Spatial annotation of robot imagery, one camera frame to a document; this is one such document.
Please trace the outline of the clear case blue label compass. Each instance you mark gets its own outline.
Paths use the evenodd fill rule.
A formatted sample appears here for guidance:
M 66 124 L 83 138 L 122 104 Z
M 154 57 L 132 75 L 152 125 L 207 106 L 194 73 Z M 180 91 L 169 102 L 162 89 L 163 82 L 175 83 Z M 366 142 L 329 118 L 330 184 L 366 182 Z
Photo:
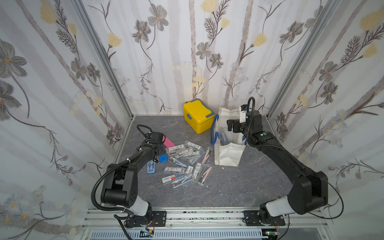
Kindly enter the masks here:
M 225 132 L 222 132 L 222 131 L 219 132 L 219 140 L 220 140 L 221 146 L 226 146 L 226 145 L 229 145 L 231 143 L 227 134 Z

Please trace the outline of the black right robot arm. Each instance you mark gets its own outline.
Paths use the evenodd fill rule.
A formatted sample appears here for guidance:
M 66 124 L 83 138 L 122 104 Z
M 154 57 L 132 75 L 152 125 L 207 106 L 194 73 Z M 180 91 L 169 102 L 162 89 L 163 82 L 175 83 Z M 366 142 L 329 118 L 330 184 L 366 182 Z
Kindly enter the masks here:
M 328 177 L 305 166 L 271 132 L 264 131 L 261 116 L 250 117 L 248 113 L 244 123 L 227 120 L 227 126 L 230 132 L 242 133 L 250 147 L 268 156 L 291 181 L 287 196 L 260 205 L 262 224 L 271 224 L 283 215 L 304 215 L 328 203 Z

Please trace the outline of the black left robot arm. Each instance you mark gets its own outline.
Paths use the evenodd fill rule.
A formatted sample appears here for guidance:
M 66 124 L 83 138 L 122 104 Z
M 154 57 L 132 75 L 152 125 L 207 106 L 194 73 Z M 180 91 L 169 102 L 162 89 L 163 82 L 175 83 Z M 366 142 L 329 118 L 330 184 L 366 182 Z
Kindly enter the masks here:
M 118 164 L 110 164 L 97 180 L 91 191 L 91 202 L 98 210 L 120 211 L 127 217 L 116 216 L 118 220 L 130 220 L 140 225 L 153 222 L 152 206 L 139 197 L 138 173 L 165 153 L 164 134 L 149 132 L 135 153 Z

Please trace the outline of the blue opaque plastic case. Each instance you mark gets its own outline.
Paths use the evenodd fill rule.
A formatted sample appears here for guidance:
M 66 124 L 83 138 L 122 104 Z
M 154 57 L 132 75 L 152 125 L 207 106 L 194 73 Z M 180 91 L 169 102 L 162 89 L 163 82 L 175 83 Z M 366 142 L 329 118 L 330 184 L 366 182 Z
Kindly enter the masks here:
M 160 163 L 165 163 L 166 161 L 168 161 L 168 156 L 166 154 L 160 155 L 158 156 L 158 161 Z

